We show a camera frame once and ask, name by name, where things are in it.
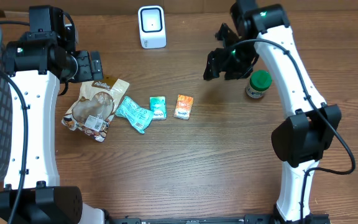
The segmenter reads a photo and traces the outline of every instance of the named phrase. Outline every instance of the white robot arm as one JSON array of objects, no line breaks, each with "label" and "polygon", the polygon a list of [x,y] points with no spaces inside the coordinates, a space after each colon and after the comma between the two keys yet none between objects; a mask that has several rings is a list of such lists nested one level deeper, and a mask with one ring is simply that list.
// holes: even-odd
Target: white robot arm
[{"label": "white robot arm", "polygon": [[[259,33],[257,38],[273,41],[289,50],[301,70],[303,80],[313,103],[318,108],[326,104],[324,98],[311,82],[305,66],[298,55],[291,27],[273,27],[267,29],[267,33],[265,34]],[[302,110],[304,113],[312,111],[313,108],[309,102],[304,99],[305,94],[303,93],[302,85],[291,60],[283,54],[281,49],[271,44],[256,42],[254,46],[260,58],[265,62],[277,86],[283,106],[284,117],[287,118],[296,115],[296,111],[298,110]],[[280,197],[277,200],[277,210],[286,222],[300,219],[301,208],[299,202],[301,201],[301,189],[305,171],[309,168],[317,167],[318,164],[319,161],[310,160],[302,162],[298,167],[294,168],[288,162],[283,162],[282,183]],[[314,172],[311,172],[306,184],[303,218],[310,214],[308,202],[313,174]]]},{"label": "white robot arm", "polygon": [[[64,24],[64,16],[71,24]],[[34,6],[30,7],[29,17],[30,32],[8,43],[5,73],[0,71],[0,77],[9,75],[19,89],[16,92],[11,85],[11,158],[4,191],[0,192],[0,217],[8,223],[103,224],[109,217],[107,211],[83,203],[78,187],[60,186],[55,160],[55,105],[60,84],[66,84],[65,92],[68,82],[102,79],[99,53],[76,51],[74,23],[61,9]],[[25,172],[21,172],[23,110],[28,121]]]}]

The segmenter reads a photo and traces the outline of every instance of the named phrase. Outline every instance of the packaging label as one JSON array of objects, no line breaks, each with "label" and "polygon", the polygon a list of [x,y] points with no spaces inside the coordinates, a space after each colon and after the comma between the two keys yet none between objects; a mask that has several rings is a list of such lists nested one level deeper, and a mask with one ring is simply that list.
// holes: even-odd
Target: packaging label
[{"label": "packaging label", "polygon": [[114,86],[114,84],[116,83],[117,80],[118,79],[114,78],[114,77],[105,78],[104,80],[94,81],[91,86],[97,87],[97,88],[102,88],[105,90],[111,90],[112,86]]},{"label": "packaging label", "polygon": [[258,99],[258,98],[261,98],[265,94],[266,90],[265,91],[257,91],[255,89],[253,89],[253,87],[250,84],[248,84],[248,86],[246,88],[246,92],[249,95],[249,97]]},{"label": "packaging label", "polygon": [[85,122],[85,127],[92,129],[93,131],[100,131],[102,127],[103,120],[92,115],[88,116],[88,119]]}]

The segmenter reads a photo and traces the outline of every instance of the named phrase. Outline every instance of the small jar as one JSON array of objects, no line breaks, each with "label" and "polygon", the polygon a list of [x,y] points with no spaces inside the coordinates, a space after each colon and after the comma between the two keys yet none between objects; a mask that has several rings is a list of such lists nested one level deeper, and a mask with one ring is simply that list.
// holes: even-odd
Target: small jar
[{"label": "small jar", "polygon": [[251,98],[261,98],[272,84],[272,77],[264,70],[254,72],[249,79],[246,92]]}]

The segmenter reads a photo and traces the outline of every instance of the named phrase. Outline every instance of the orange snack box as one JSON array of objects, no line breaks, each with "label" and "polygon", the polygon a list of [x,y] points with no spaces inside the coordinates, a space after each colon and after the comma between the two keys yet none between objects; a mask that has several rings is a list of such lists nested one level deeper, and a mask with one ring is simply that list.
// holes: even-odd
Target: orange snack box
[{"label": "orange snack box", "polygon": [[178,95],[177,107],[173,116],[179,119],[189,119],[192,106],[193,97]]}]

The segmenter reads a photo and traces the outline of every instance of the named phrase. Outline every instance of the wooden table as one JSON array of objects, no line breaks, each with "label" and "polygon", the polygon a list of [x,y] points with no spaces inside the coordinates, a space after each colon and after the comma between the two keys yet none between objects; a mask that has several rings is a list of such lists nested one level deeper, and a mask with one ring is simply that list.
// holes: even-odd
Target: wooden table
[{"label": "wooden table", "polygon": [[[358,223],[358,11],[288,16],[316,88],[342,110],[339,132],[357,159],[352,175],[316,173],[311,210],[330,214],[332,223]],[[55,117],[62,185],[79,186],[84,202],[117,218],[272,211],[280,191],[281,161],[270,135],[283,121],[276,87],[263,99],[251,100],[244,93],[248,80],[203,80],[208,53],[221,46],[214,33],[222,22],[234,28],[228,13],[166,15],[168,44],[158,50],[140,46],[137,16],[74,20],[78,49],[100,51],[104,75],[129,82],[127,95],[141,106],[149,107],[150,96],[166,96],[168,119],[152,122],[141,135],[127,120],[116,118],[106,141],[98,143],[60,123],[78,97],[80,85],[70,85],[58,98]],[[26,29],[3,26],[5,43]],[[263,68],[260,61],[256,70]],[[177,94],[195,98],[188,121],[172,117]],[[350,166],[337,140],[320,164],[338,170]]]}]

